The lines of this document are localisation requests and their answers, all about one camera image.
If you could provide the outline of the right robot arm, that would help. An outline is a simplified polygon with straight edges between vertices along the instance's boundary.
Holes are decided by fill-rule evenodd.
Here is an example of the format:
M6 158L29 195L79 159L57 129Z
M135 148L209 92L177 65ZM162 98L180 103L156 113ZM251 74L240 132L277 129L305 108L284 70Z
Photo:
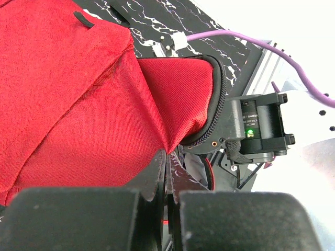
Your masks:
M280 106L287 101L284 93L226 98L204 134L184 150L216 155L223 149L236 177L235 188L241 190L264 164L286 155L295 144L294 135L283 127Z

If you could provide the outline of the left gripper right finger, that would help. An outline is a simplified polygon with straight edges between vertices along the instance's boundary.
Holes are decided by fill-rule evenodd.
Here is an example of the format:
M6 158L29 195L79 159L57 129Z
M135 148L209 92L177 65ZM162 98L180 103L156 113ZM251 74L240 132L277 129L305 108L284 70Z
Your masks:
M292 195L210 191L167 157L174 250L321 250L307 211Z

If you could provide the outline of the red student backpack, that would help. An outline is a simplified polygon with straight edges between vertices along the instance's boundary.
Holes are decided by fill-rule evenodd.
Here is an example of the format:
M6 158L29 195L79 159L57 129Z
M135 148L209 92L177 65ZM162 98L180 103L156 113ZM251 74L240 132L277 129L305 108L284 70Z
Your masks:
M1 205L122 186L158 150L205 142L225 77L212 56L139 59L129 29L73 1L1 1Z

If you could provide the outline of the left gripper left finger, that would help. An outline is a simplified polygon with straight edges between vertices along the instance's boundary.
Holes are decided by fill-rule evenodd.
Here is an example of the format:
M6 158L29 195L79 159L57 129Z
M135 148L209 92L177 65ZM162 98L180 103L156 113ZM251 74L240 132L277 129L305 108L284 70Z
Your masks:
M31 188L5 209L1 250L161 250L166 152L123 187Z

